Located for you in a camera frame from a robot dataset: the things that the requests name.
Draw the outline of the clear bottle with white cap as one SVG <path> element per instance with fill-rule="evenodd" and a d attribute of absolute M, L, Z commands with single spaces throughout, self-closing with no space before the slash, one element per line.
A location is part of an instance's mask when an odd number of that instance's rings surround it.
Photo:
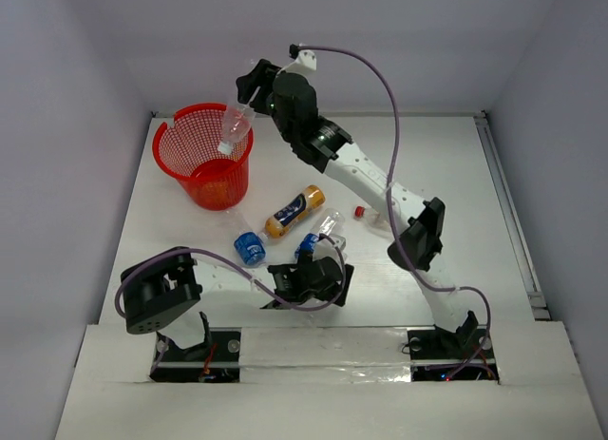
<path fill-rule="evenodd" d="M 231 155 L 235 146 L 248 134 L 256 112 L 248 105 L 229 104 L 222 117 L 221 139 L 218 152 Z"/>

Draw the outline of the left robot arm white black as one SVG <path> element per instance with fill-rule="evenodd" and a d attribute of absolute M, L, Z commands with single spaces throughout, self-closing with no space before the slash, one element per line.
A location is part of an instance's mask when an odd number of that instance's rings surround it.
<path fill-rule="evenodd" d="M 201 300 L 203 286 L 195 275 L 197 256 L 231 267 L 254 288 L 270 296 L 266 310 L 316 312 L 346 303 L 354 267 L 345 262 L 341 250 L 335 253 L 334 258 L 314 258 L 312 252 L 302 250 L 295 263 L 270 265 L 267 272 L 275 285 L 270 289 L 227 258 L 178 246 L 124 270 L 114 307 L 130 335 L 157 336 L 161 343 L 157 363 L 168 355 L 185 362 L 199 361 L 210 357 L 219 345 L 205 313 L 199 313 L 202 330 L 189 326 L 180 332 L 178 340 L 166 331 Z"/>

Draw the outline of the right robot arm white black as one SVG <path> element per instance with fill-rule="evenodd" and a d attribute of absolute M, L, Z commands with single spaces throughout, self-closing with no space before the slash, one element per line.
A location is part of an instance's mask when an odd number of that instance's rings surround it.
<path fill-rule="evenodd" d="M 427 201 L 389 179 L 352 136 L 323 117 L 303 67 L 278 67 L 260 60 L 236 80 L 237 100 L 270 116 L 296 156 L 349 188 L 389 222 L 394 241 L 391 261 L 412 273 L 431 310 L 433 338 L 449 356 L 467 356 L 478 320 L 456 300 L 458 291 L 441 257 L 445 204 Z"/>

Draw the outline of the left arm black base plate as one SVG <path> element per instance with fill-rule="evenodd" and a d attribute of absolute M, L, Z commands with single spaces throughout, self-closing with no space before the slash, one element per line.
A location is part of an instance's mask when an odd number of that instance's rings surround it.
<path fill-rule="evenodd" d="M 238 383 L 240 340 L 239 329 L 212 329 L 210 339 L 183 350 L 157 334 L 149 377 L 157 383 Z"/>

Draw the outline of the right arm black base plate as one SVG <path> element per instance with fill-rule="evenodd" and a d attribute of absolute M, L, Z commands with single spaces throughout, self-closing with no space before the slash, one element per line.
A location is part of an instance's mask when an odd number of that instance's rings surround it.
<path fill-rule="evenodd" d="M 449 348 L 440 343 L 433 329 L 408 330 L 401 353 L 409 356 L 413 382 L 498 382 L 492 342 L 484 338 L 485 328 L 480 328 L 463 348 Z"/>

